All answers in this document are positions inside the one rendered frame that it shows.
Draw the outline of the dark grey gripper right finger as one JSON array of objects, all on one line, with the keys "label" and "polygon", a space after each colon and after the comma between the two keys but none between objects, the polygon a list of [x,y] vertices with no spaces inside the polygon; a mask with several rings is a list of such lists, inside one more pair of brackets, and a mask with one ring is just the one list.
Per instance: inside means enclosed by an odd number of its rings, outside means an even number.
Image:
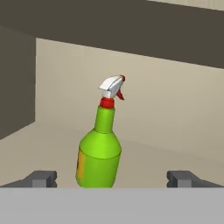
[{"label": "dark grey gripper right finger", "polygon": [[190,171],[168,171],[166,177],[168,179],[167,187],[221,187],[221,185],[198,178]]}]

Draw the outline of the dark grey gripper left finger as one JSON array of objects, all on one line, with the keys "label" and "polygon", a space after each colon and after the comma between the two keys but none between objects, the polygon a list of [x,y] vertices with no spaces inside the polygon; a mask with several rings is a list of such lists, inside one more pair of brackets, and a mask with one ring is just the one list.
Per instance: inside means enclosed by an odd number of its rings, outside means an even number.
[{"label": "dark grey gripper left finger", "polygon": [[20,188],[47,188],[56,187],[57,172],[56,171],[33,171],[23,179],[10,182],[3,187],[20,187]]}]

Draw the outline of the green spray bottle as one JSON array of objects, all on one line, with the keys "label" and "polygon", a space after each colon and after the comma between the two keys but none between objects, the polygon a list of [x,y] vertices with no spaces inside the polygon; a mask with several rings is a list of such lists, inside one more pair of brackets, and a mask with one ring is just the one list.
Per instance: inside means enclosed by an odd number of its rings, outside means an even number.
[{"label": "green spray bottle", "polygon": [[122,152],[122,147],[113,132],[115,97],[123,100],[122,74],[108,77],[99,86],[101,101],[97,108],[94,128],[80,141],[76,181],[81,187],[112,187]]}]

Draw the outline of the dark brown cabinet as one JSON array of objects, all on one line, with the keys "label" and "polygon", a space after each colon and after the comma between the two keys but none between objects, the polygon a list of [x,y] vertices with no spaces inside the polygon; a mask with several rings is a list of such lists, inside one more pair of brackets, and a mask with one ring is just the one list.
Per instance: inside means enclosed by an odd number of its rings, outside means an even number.
[{"label": "dark brown cabinet", "polygon": [[32,124],[88,131],[99,85],[126,78],[115,133],[220,128],[224,11],[147,0],[0,0],[0,139]]}]

